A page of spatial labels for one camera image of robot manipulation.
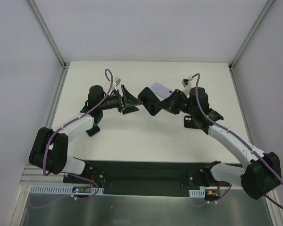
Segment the black phone case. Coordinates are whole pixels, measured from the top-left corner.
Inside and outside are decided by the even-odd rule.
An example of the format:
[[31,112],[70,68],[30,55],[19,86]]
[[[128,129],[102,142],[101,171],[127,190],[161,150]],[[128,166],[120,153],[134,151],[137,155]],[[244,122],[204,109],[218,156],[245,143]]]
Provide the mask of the black phone case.
[[201,126],[196,124],[190,115],[184,116],[183,126],[187,129],[201,129]]

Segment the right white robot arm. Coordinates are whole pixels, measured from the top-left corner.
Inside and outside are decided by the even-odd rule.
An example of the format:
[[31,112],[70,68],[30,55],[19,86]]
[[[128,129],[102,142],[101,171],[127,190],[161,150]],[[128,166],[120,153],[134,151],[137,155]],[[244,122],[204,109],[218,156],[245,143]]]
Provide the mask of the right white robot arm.
[[265,153],[235,134],[218,112],[209,107],[204,88],[192,88],[189,96],[176,89],[157,107],[172,113],[188,114],[197,129],[221,143],[241,164],[240,167],[215,161],[204,168],[203,181],[213,186],[224,181],[243,188],[248,196],[259,199],[280,185],[279,157]]

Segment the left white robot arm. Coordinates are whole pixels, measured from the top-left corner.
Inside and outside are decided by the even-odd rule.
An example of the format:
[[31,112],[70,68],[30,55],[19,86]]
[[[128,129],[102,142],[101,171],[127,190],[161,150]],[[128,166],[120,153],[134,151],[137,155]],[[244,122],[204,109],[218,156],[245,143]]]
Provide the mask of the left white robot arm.
[[139,105],[142,105],[142,101],[124,85],[111,94],[106,94],[100,85],[90,87],[82,110],[70,122],[57,129],[42,127],[38,130],[29,163],[43,169],[46,175],[71,173],[79,183],[86,183],[90,179],[90,171],[86,169],[86,162],[68,155],[69,143],[82,133],[90,137],[97,134],[104,110],[117,109],[125,115],[138,111]]

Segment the black cased phone with ring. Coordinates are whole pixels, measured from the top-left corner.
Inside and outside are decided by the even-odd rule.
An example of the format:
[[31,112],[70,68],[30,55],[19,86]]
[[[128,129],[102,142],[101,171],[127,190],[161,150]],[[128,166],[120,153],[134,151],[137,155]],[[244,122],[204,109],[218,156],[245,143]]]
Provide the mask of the black cased phone with ring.
[[157,106],[157,103],[159,103],[160,100],[149,87],[145,87],[138,94],[138,99],[142,101],[144,108],[151,116],[155,116],[160,112],[161,108]]

